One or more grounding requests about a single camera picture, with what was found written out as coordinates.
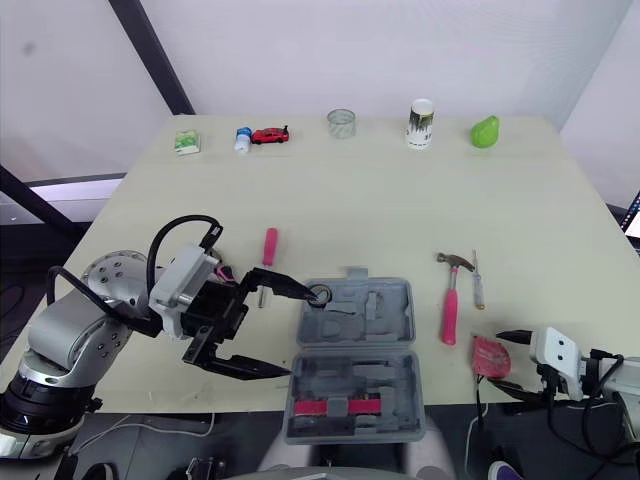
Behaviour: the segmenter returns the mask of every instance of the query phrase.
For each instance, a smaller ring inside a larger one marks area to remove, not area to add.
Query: green pear
[[[495,115],[476,123],[471,129],[471,144],[478,148],[494,145],[500,136],[500,119]]]

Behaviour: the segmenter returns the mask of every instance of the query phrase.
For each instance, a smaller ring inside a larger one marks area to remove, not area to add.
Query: red toy car
[[[261,143],[282,143],[289,141],[289,130],[287,125],[284,128],[265,128],[264,130],[256,130],[251,135],[251,143],[260,145]]]

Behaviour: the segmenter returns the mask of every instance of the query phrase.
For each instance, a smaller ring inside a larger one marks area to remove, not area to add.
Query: pink hammer handle
[[[442,341],[447,345],[456,344],[456,321],[458,318],[458,292],[447,290],[442,315]]]
[[[276,256],[276,246],[278,245],[278,229],[269,228],[264,237],[264,253],[262,254],[262,264],[267,267],[273,266],[273,259]]]

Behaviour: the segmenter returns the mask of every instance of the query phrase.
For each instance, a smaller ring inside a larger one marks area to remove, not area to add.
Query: pink pouch
[[[473,339],[473,373],[487,378],[504,378],[511,370],[509,352],[498,342],[484,337]]]

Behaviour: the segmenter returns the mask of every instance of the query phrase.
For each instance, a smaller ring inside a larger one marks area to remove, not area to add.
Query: hammer head
[[[464,258],[457,255],[445,255],[444,253],[439,253],[436,259],[438,260],[438,262],[448,263],[451,267],[464,267],[470,272],[473,272],[475,270],[471,263],[467,262]]]

